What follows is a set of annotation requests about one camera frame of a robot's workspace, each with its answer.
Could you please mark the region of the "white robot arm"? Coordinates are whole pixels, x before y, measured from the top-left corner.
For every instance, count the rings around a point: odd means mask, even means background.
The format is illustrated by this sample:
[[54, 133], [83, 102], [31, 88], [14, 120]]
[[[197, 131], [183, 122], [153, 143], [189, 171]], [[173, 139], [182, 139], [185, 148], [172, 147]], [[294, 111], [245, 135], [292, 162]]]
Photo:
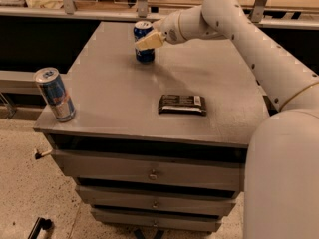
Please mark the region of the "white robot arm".
[[226, 38], [274, 108], [251, 137], [244, 239], [319, 239], [319, 76], [255, 26], [237, 0], [203, 0], [169, 14], [136, 46]]

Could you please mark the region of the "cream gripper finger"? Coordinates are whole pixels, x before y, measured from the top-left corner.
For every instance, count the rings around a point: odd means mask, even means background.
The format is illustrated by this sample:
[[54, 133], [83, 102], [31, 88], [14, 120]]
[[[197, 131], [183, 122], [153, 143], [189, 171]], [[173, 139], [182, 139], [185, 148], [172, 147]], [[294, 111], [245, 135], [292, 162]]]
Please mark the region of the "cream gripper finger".
[[149, 49], [159, 48], [163, 45], [165, 36], [162, 32], [152, 30], [147, 33], [144, 37], [135, 41], [135, 48], [144, 51]]

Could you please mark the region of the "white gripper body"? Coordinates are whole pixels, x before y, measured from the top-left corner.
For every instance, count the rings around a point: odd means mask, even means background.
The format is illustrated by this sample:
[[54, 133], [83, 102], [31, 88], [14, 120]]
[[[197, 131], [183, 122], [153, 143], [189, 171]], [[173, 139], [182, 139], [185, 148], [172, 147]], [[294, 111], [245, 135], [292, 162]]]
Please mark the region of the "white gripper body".
[[181, 43], [179, 16], [180, 12], [173, 12], [153, 23], [154, 28], [159, 32], [159, 36], [170, 44]]

